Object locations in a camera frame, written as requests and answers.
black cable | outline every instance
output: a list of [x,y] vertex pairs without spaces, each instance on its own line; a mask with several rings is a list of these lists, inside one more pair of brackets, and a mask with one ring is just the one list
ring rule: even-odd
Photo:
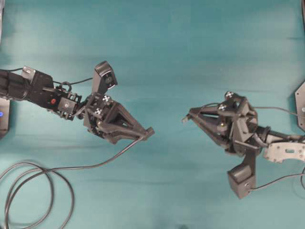
[[[52,168],[52,169],[47,169],[47,168],[43,168],[41,166],[38,166],[34,163],[29,163],[29,162],[21,162],[21,163],[17,163],[17,164],[14,164],[12,165],[11,167],[9,167],[8,169],[6,169],[2,174],[0,174],[0,180],[9,172],[11,171],[12,169],[16,168],[16,167],[19,167],[19,166],[22,166],[22,165],[30,165],[30,166],[34,166],[36,167],[35,169],[31,169],[29,171],[26,171],[25,173],[21,174],[20,176],[18,176],[18,178],[14,181],[13,185],[11,186],[10,188],[10,191],[8,193],[8,197],[7,197],[7,200],[5,202],[5,218],[4,218],[4,229],[9,229],[10,227],[10,222],[9,222],[9,213],[10,213],[10,206],[12,204],[12,201],[14,200],[16,194],[18,193],[18,191],[20,190],[20,188],[26,184],[27,182],[29,182],[30,180],[34,179],[35,177],[37,176],[40,176],[40,175],[43,175],[43,174],[48,174],[49,172],[53,172],[55,173],[56,175],[60,176],[65,182],[66,184],[68,185],[68,188],[70,190],[70,193],[71,193],[71,208],[70,208],[70,211],[69,211],[69,214],[68,214],[68,217],[65,219],[64,223],[61,225],[61,229],[63,229],[67,223],[69,222],[71,216],[72,216],[72,213],[73,213],[73,210],[74,210],[74,199],[75,199],[75,196],[74,196],[74,192],[73,192],[73,188],[71,186],[71,184],[69,183],[69,181],[64,177],[62,176],[60,173],[58,173],[57,171],[59,170],[79,170],[79,169],[89,169],[89,168],[97,168],[97,167],[100,167],[100,166],[103,166],[113,160],[115,160],[116,158],[118,158],[119,156],[121,156],[124,152],[126,152],[127,150],[129,150],[131,147],[133,147],[134,145],[136,145],[138,142],[142,141],[143,138],[139,138],[137,140],[134,140],[132,143],[130,143],[128,146],[126,146],[123,150],[121,150],[120,152],[118,152],[117,154],[115,154],[113,157],[109,158],[108,160],[106,161],[103,161],[99,164],[95,164],[95,165],[92,165],[92,166],[78,166],[78,167],[58,167],[58,168]],[[17,187],[16,189],[13,191],[15,185],[17,184],[17,182],[22,178],[24,177],[25,175],[27,175],[28,173],[30,172],[34,172],[34,171],[38,171],[38,173],[32,175],[31,177],[25,179],[24,181],[22,181]],[[51,195],[51,203],[50,203],[50,206],[48,208],[48,211],[47,213],[45,213],[45,215],[39,220],[37,221],[36,223],[24,228],[24,229],[31,229],[37,225],[39,225],[40,223],[42,223],[46,217],[49,215],[50,213],[50,210],[52,208],[52,205],[53,205],[53,196]]]
[[82,80],[82,81],[77,81],[77,82],[74,82],[74,83],[70,83],[70,85],[78,84],[78,83],[83,83],[83,82],[86,82],[86,81],[89,81],[89,80],[92,80],[92,79],[93,78],[88,78],[88,79],[85,79],[85,80]]
[[271,182],[269,182],[269,183],[267,183],[267,184],[265,184],[265,185],[261,185],[261,186],[259,186],[259,187],[254,187],[254,188],[252,188],[252,189],[250,189],[250,190],[251,190],[251,191],[256,191],[256,190],[265,188],[265,187],[267,187],[267,186],[269,186],[269,185],[272,185],[272,184],[274,184],[274,183],[276,183],[276,182],[278,182],[278,181],[281,181],[281,180],[283,180],[283,179],[286,179],[286,178],[298,177],[298,176],[303,177],[303,176],[305,176],[304,171],[305,171],[305,170],[303,170],[302,173],[290,174],[290,175],[286,175],[286,176],[280,177],[280,178],[278,178],[278,179],[276,179],[276,180],[273,180],[273,181],[271,181]]
[[17,68],[17,69],[13,69],[13,70],[6,70],[6,69],[0,69],[0,71],[4,71],[4,72],[16,72],[16,71],[20,71],[23,68]]
[[[22,69],[23,68],[16,68],[16,69],[12,69],[12,70],[0,69],[0,71],[4,71],[4,72],[16,72],[16,71],[20,71]],[[91,78],[88,78],[88,79],[85,79],[85,80],[81,80],[81,81],[77,81],[77,82],[71,83],[71,85],[78,84],[78,83],[83,83],[83,82],[86,82],[86,81],[89,81],[89,80],[92,80],[92,79],[93,78],[91,77]]]
[[73,84],[78,84],[78,83],[83,83],[83,82],[86,82],[86,81],[89,81],[89,80],[92,80],[93,78],[88,78],[88,79],[85,79],[85,80],[82,80],[82,81],[78,81],[78,82],[74,82],[74,83],[71,83],[71,85]]
[[300,117],[300,118],[305,118],[305,116],[302,116],[302,115],[299,115],[297,113],[294,113],[292,111],[289,111],[287,109],[284,109],[284,108],[281,108],[281,107],[277,107],[277,106],[254,106],[253,107],[254,109],[273,109],[273,110],[280,110],[280,111],[285,111],[291,115],[294,115],[294,116],[297,116],[297,117]]
[[305,185],[304,185],[304,183],[303,183],[303,176],[301,176],[300,182],[301,182],[301,185],[302,185],[303,189],[305,189]]

metal bracket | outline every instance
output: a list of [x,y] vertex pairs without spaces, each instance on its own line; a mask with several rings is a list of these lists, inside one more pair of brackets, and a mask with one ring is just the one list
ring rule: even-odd
[[305,144],[297,142],[272,143],[265,150],[264,158],[277,163],[282,163],[286,159],[305,161]]
[[23,78],[28,79],[30,81],[30,83],[32,83],[35,73],[36,73],[35,69],[30,68],[28,66],[24,66],[22,69],[22,72],[21,72],[21,76]]
[[303,83],[295,92],[296,112],[298,126],[305,131],[305,83]]

